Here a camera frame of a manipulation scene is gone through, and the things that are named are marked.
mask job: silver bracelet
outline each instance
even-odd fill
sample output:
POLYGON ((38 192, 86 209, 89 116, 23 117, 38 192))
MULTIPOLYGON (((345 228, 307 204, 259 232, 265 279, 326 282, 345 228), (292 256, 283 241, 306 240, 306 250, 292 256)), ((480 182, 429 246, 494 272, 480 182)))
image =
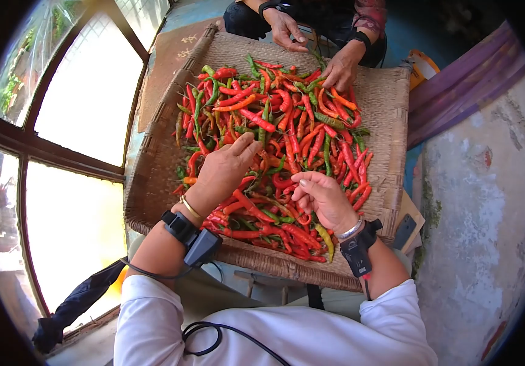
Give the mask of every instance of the silver bracelet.
POLYGON ((344 232, 343 234, 334 234, 334 235, 338 239, 347 239, 347 238, 353 236, 358 231, 358 229, 360 229, 360 227, 362 226, 363 223, 364 223, 364 220, 360 219, 360 220, 358 220, 356 225, 354 225, 354 227, 352 227, 350 230, 344 232))

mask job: woven basket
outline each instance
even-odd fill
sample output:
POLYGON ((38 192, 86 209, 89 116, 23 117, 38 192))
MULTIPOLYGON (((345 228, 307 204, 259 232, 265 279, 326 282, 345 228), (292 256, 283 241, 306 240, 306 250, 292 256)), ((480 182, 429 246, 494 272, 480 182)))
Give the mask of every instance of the woven basket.
MULTIPOLYGON (((178 149, 175 138, 171 136, 178 113, 176 103, 181 103, 182 99, 178 92, 185 89, 186 82, 197 84, 193 75, 198 75, 204 64, 214 69, 228 64, 236 66, 240 73, 249 73, 250 68, 244 59, 246 53, 266 62, 297 65, 302 73, 317 69, 317 61, 312 55, 291 53, 276 45, 220 33, 215 25, 210 25, 183 67, 176 72, 144 135, 125 193, 125 220, 133 230, 146 235, 163 211, 179 200, 178 196, 171 194, 179 185, 175 167, 185 164, 189 153, 178 149)), ((385 242, 391 242, 402 194, 409 71, 400 67, 359 67, 354 92, 363 111, 363 125, 371 131, 366 146, 375 153, 368 169, 373 191, 363 211, 369 220, 381 219, 383 229, 379 235, 385 242)), ((305 283, 361 291, 359 281, 352 276, 338 246, 332 263, 318 263, 224 238, 216 259, 305 283)))

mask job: wall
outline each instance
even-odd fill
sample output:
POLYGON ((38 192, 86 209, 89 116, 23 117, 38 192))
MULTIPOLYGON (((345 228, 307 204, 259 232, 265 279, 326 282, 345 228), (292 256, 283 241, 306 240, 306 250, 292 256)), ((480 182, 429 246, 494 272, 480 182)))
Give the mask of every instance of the wall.
POLYGON ((440 365, 476 365, 525 303, 525 76, 430 139, 423 164, 427 339, 440 365))

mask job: purple fabric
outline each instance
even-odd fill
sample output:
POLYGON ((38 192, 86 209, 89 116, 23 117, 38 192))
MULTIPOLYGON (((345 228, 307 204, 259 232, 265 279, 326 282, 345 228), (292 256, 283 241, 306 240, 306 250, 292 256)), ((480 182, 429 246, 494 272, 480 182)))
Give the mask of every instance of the purple fabric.
POLYGON ((525 52, 507 22, 409 94, 407 149, 447 130, 525 75, 525 52))

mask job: window pane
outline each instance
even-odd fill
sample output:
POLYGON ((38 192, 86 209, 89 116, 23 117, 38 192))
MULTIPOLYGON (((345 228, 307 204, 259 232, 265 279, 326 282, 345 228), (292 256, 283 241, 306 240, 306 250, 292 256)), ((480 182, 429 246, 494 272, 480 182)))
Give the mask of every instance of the window pane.
POLYGON ((39 79, 65 38, 81 17, 81 1, 40 1, 12 40, 0 70, 0 118, 24 124, 39 79))
MULTIPOLYGON (((33 266, 54 312, 77 285, 126 255, 122 185, 29 162, 26 189, 33 266)), ((117 306, 121 284, 65 331, 117 306)))
POLYGON ((0 151, 0 297, 30 339, 42 318, 26 273, 16 213, 18 158, 0 151))
POLYGON ((167 0, 116 0, 130 27, 148 50, 169 10, 167 0))
POLYGON ((98 13, 61 61, 36 121, 39 136, 120 166, 142 60, 98 13))

